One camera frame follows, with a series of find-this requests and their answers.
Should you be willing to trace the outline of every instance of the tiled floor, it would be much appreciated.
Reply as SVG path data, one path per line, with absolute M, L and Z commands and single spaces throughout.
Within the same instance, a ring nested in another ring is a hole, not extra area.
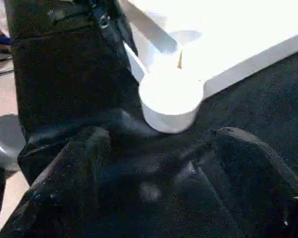
M 17 113 L 13 73 L 0 76 L 0 116 L 11 113 Z M 21 172 L 17 172 L 7 179 L 0 214 L 0 229 L 14 211 L 28 188 L 29 185 Z

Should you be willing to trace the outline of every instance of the black bag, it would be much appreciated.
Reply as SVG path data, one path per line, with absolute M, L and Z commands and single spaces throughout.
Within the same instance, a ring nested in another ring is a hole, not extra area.
M 107 3 L 99 9 L 120 11 Z M 87 3 L 63 15 L 68 2 L 6 5 L 31 188 L 0 237 L 298 237 L 298 54 L 165 135 L 142 117 L 119 50 L 123 39 L 135 48 L 122 14 L 108 11 L 113 40 Z

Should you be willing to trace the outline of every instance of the white surface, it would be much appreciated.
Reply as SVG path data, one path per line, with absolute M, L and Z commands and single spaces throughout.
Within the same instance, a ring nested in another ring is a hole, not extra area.
M 135 79 L 140 83 L 145 74 L 147 73 L 147 70 L 126 42 L 124 42 L 124 47 L 129 59 L 131 73 L 133 74 Z
M 139 96 L 146 122 L 164 133 L 179 133 L 194 121 L 203 98 L 203 85 L 183 70 L 145 75 Z
M 298 0 L 129 1 L 165 32 L 202 32 L 199 45 L 188 47 L 183 57 L 186 69 L 208 81 L 205 98 L 298 52 Z M 150 71 L 158 51 L 143 30 L 132 27 L 139 58 Z
M 129 0 L 121 0 L 123 9 L 132 25 L 139 58 L 148 71 L 182 67 L 180 55 L 188 44 L 198 41 L 201 33 L 188 27 L 161 27 L 167 21 L 161 15 L 142 12 Z

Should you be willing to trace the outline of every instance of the white plastic container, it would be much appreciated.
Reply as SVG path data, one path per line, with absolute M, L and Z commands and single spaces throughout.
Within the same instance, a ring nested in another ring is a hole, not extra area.
M 17 115 L 0 117 L 0 168 L 19 171 L 17 157 L 25 145 Z
M 139 86 L 146 122 L 163 133 L 180 133 L 194 122 L 203 99 L 203 85 L 179 68 L 144 76 Z

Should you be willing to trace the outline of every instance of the black leather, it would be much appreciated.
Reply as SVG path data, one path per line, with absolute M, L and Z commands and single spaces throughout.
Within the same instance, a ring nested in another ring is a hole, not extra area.
M 73 161 L 66 145 L 87 126 L 106 131 L 110 153 L 100 185 L 79 190 L 81 196 L 98 196 L 97 209 L 80 220 L 81 237 L 278 236 L 287 200 L 298 195 L 298 187 L 270 157 L 285 158 L 285 171 L 298 175 L 298 54 L 207 99 L 186 132 L 160 134 L 143 119 L 138 85 L 121 63 L 124 57 L 113 53 L 111 40 L 103 38 L 95 22 L 80 15 L 50 23 L 47 13 L 60 4 L 67 8 L 68 3 L 57 1 L 6 3 L 19 117 L 27 141 L 18 161 L 32 187 L 1 237 L 27 237 L 27 232 L 77 237 L 77 230 L 70 233 L 62 225 L 69 213 L 77 212 L 77 200 L 69 199 L 77 193 L 77 184 L 61 180 L 64 167 L 50 163 Z M 132 45 L 131 32 L 121 19 L 118 29 L 127 32 Z M 228 136 L 227 129 L 209 133 L 225 126 L 247 130 L 271 147 L 257 138 L 249 140 L 249 134 L 243 140 Z M 267 148 L 277 152 L 267 153 Z M 48 165 L 51 174 L 42 175 Z M 79 171 L 73 166 L 65 176 L 91 186 L 89 177 L 75 177 L 82 174 Z M 48 190 L 43 189 L 47 200 L 35 197 L 40 190 L 36 192 L 33 182 L 39 175 L 53 180 Z M 58 185 L 55 178 L 63 183 Z M 48 199 L 57 187 L 68 193 Z M 33 202 L 41 209 L 31 213 L 33 206 L 28 204 Z M 89 200 L 80 208 L 85 211 L 93 204 Z M 20 228 L 28 214 L 37 220 Z M 51 224 L 48 218 L 61 222 Z M 78 221 L 73 222 L 74 229 Z

